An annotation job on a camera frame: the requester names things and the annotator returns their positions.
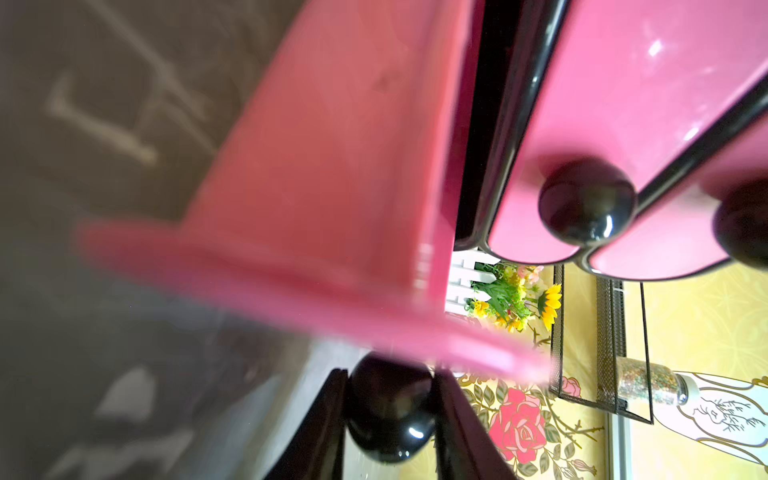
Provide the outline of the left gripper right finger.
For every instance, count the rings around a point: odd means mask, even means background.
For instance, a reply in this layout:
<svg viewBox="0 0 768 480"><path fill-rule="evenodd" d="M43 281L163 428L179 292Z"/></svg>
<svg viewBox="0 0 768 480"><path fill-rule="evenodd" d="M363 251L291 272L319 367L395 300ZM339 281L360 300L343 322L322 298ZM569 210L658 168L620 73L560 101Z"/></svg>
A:
<svg viewBox="0 0 768 480"><path fill-rule="evenodd" d="M451 372L435 372L433 394L438 478L517 479Z"/></svg>

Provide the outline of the black pink drawer cabinet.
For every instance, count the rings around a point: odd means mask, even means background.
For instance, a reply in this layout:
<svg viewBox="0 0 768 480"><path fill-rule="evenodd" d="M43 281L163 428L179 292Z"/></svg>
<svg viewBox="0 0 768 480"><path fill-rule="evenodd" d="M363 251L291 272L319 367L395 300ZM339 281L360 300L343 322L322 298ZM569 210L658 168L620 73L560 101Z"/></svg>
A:
<svg viewBox="0 0 768 480"><path fill-rule="evenodd" d="M540 380L450 320L454 248L664 281L767 264L763 1L309 1L182 219L95 264L276 326Z"/></svg>

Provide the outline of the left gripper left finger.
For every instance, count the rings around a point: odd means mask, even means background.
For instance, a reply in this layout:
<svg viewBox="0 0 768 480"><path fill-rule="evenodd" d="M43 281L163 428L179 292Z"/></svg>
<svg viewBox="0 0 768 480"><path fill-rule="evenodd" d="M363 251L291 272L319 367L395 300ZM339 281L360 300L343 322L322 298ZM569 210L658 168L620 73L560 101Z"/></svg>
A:
<svg viewBox="0 0 768 480"><path fill-rule="evenodd" d="M299 428L265 479L342 479L348 371L326 378Z"/></svg>

